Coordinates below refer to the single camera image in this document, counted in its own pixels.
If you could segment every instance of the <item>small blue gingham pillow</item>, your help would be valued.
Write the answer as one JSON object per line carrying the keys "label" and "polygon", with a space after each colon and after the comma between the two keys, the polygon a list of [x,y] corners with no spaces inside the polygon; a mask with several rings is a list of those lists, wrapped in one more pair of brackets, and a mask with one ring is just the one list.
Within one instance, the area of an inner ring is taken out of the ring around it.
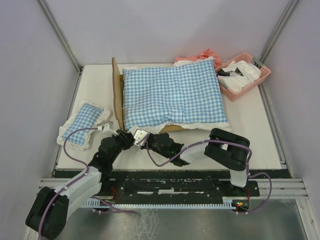
{"label": "small blue gingham pillow", "polygon": [[[66,138],[75,130],[96,128],[98,124],[106,121],[109,115],[109,108],[99,107],[87,101],[82,101],[79,110],[60,127],[57,143],[63,145]],[[94,130],[78,131],[68,139],[67,145],[77,149],[86,149],[89,147],[90,135],[93,132]]]}

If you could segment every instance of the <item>red wire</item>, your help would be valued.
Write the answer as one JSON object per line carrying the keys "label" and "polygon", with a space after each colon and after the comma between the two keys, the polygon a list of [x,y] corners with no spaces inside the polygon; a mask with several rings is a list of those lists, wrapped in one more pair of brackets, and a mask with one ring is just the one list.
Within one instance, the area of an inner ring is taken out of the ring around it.
{"label": "red wire", "polygon": [[116,191],[116,189],[114,189],[114,191],[116,192],[116,194],[117,194],[117,199],[116,199],[116,201],[115,201],[115,203],[117,204],[117,202],[119,201],[119,193]]}
{"label": "red wire", "polygon": [[111,190],[112,190],[112,200],[114,200],[115,199],[115,188],[114,187],[111,187],[110,188]]}
{"label": "red wire", "polygon": [[248,189],[248,197],[246,198],[246,200],[248,201],[250,199],[250,189]]}

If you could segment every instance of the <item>blue gingham pillow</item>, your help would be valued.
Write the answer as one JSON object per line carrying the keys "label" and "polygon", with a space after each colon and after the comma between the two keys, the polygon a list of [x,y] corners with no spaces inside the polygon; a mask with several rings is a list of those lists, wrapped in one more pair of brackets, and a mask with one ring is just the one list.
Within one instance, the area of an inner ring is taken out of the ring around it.
{"label": "blue gingham pillow", "polygon": [[[98,124],[106,121],[109,115],[110,110],[108,108],[82,101],[78,112],[73,114],[68,121],[60,127],[57,143],[63,145],[65,139],[75,130],[97,127]],[[94,132],[94,130],[78,131],[68,139],[67,144],[79,149],[86,149],[89,147],[92,132]]]}
{"label": "blue gingham pillow", "polygon": [[170,68],[124,69],[123,76],[126,130],[166,123],[229,126],[213,59]]}

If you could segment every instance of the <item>pink cloth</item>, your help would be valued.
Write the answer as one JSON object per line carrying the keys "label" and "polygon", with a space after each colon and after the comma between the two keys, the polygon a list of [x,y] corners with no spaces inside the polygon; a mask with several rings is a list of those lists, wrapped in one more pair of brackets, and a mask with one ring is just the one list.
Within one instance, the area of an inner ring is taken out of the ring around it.
{"label": "pink cloth", "polygon": [[190,60],[190,61],[197,61],[199,59],[207,59],[208,57],[212,56],[214,59],[213,65],[214,68],[218,68],[222,66],[222,60],[221,58],[210,48],[207,50],[201,52],[198,56],[188,56],[188,57],[176,57],[174,59],[174,62],[180,61],[180,60]]}

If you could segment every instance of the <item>white cloth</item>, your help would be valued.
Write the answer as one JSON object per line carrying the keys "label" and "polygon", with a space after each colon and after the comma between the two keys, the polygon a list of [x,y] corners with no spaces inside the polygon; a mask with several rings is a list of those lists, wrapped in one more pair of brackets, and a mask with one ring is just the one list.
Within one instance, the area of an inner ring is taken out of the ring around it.
{"label": "white cloth", "polygon": [[214,128],[219,128],[228,132],[232,131],[232,128],[228,122],[219,122],[219,123],[196,122],[196,123],[190,123],[190,124],[168,122],[158,126],[145,126],[145,127],[133,126],[132,128],[130,128],[129,132],[134,135],[136,130],[143,130],[151,134],[158,134],[166,125],[178,125],[184,129],[202,129],[202,130],[211,131]]}
{"label": "white cloth", "polygon": [[198,59],[197,61],[191,61],[191,60],[180,60],[180,61],[176,61],[172,67],[180,67],[183,65],[187,65],[187,64],[194,64],[194,63],[198,63],[198,62],[202,62],[202,61],[207,61],[207,60],[213,60],[214,57],[210,56],[206,59]]}
{"label": "white cloth", "polygon": [[240,70],[243,76],[219,76],[218,80],[225,86],[230,88],[234,93],[240,93],[242,88],[248,84],[252,84],[255,80],[260,78],[261,71],[252,63],[248,63],[244,60],[235,62],[232,61],[228,67],[222,68],[225,72],[235,71],[236,68]]}

